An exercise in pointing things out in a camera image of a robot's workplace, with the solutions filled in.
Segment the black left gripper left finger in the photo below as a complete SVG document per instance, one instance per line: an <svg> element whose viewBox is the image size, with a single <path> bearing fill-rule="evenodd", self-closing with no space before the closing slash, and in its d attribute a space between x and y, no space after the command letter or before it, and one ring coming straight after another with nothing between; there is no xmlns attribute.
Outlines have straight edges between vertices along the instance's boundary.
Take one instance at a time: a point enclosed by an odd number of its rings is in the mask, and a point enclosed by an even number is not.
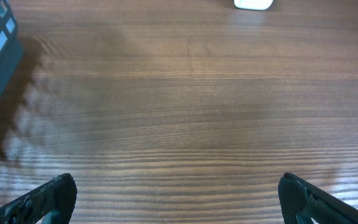
<svg viewBox="0 0 358 224"><path fill-rule="evenodd" d="M0 207L0 224L70 222L77 188L71 174L51 181Z"/></svg>

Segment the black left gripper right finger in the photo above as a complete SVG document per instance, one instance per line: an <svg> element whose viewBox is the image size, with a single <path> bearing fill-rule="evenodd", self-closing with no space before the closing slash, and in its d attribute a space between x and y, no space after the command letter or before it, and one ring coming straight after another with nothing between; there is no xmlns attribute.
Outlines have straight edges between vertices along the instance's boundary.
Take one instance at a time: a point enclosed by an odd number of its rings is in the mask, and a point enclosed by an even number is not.
<svg viewBox="0 0 358 224"><path fill-rule="evenodd" d="M285 224L358 224L358 209L286 172L278 184Z"/></svg>

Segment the white barcode scanner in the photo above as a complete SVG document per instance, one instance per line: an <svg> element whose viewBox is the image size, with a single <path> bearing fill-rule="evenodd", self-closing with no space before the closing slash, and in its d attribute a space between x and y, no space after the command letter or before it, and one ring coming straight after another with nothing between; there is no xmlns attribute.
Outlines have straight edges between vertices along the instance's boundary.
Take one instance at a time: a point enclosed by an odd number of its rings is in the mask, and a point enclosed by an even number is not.
<svg viewBox="0 0 358 224"><path fill-rule="evenodd" d="M273 0L234 0L234 5L238 9L253 11L267 10L273 3Z"/></svg>

